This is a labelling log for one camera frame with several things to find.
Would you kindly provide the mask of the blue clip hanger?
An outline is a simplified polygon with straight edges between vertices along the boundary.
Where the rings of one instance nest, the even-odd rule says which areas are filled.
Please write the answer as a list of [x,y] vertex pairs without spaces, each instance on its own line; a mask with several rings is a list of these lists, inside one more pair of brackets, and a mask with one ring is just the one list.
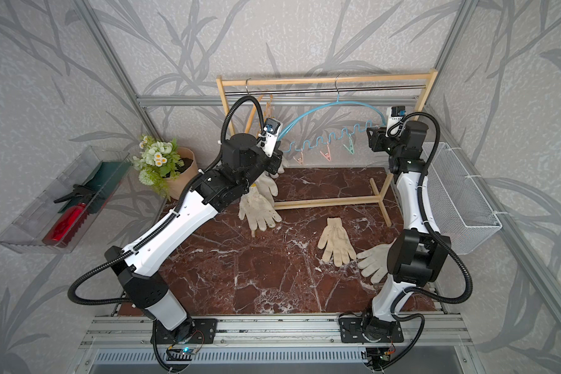
[[292,160],[298,162],[299,165],[303,164],[303,153],[318,146],[330,146],[332,143],[348,139],[348,144],[345,149],[349,154],[354,154],[354,141],[353,135],[365,132],[366,129],[374,127],[373,122],[367,121],[365,124],[360,124],[352,120],[336,119],[334,116],[339,111],[341,106],[355,106],[367,108],[375,112],[380,117],[380,126],[386,126],[386,115],[384,115],[378,108],[361,101],[352,100],[347,97],[345,101],[341,99],[341,93],[356,92],[357,90],[372,90],[372,87],[363,87],[363,83],[370,83],[376,81],[387,81],[387,75],[372,75],[372,76],[349,76],[345,72],[338,73],[334,78],[330,77],[317,77],[317,78],[295,78],[295,79],[277,79],[275,84],[282,86],[281,93],[286,94],[321,94],[326,91],[336,94],[334,101],[318,105],[311,108],[307,112],[303,112],[293,119],[285,128],[280,132],[278,139],[280,141],[289,134],[289,132],[305,120],[308,123],[316,123],[318,127],[313,129],[312,133],[305,137],[301,142],[292,141],[289,143],[285,155]]

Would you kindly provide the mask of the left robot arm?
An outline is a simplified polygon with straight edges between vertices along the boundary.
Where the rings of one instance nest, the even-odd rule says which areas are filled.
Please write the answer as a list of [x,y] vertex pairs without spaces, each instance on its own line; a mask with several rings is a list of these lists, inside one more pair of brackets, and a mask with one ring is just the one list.
[[[259,116],[260,134],[227,135],[233,115],[242,104],[253,104]],[[195,230],[248,193],[263,173],[281,166],[278,137],[281,124],[264,118],[259,101],[251,95],[239,98],[229,109],[221,128],[221,149],[215,160],[193,177],[182,190],[176,206],[154,227],[124,248],[113,246],[107,262],[73,282],[68,298],[78,305],[130,302],[165,330],[190,330],[191,318],[159,274],[162,263]],[[126,295],[118,299],[85,299],[76,291],[91,277],[113,269]]]

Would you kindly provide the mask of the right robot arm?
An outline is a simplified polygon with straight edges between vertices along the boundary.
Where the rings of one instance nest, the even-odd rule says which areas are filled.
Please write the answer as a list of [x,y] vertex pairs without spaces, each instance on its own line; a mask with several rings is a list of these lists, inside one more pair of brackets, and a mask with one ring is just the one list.
[[[419,121],[420,112],[408,114],[402,106],[389,108],[385,129],[368,129],[369,147],[389,156],[400,198],[404,229],[386,252],[388,277],[363,317],[363,327],[370,330],[396,324],[397,313],[414,293],[447,303],[461,304],[473,292],[472,276],[451,247],[450,238],[442,235],[432,215],[428,193],[428,173],[439,147],[435,140],[426,158],[422,146],[428,125]],[[460,296],[440,296],[425,290],[434,282],[448,257],[458,265],[464,277]]]

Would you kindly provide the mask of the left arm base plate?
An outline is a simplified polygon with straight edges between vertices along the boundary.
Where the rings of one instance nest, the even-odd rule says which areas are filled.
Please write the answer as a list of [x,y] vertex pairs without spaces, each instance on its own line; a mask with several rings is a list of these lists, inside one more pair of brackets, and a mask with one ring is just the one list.
[[218,320],[214,318],[186,319],[174,330],[167,330],[164,325],[155,320],[153,323],[152,344],[212,344]]

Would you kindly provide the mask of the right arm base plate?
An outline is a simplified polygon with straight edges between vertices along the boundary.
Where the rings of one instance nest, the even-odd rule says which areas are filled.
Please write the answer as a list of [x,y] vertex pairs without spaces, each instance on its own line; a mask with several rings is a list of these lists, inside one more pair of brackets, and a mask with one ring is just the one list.
[[365,314],[341,313],[338,316],[341,342],[355,343],[403,343],[402,328],[397,321],[384,321]]

